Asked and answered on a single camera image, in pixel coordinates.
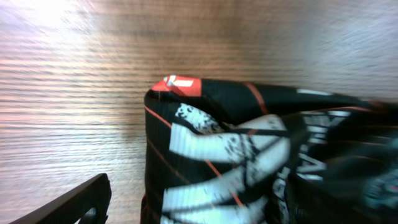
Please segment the black shirt with orange lines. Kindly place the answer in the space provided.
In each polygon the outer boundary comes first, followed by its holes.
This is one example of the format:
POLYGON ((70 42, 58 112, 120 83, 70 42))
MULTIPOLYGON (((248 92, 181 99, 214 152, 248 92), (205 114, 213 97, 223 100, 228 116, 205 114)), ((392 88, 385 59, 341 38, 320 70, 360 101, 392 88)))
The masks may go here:
POLYGON ((396 223, 397 105, 170 75, 144 97, 142 223, 396 223))

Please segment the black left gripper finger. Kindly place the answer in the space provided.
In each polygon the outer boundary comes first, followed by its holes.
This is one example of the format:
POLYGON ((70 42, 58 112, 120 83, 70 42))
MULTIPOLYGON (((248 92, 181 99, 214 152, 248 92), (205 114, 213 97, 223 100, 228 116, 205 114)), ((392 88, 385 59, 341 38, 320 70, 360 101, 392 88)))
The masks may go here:
POLYGON ((102 173, 10 224, 105 224, 110 200, 110 181, 102 173))

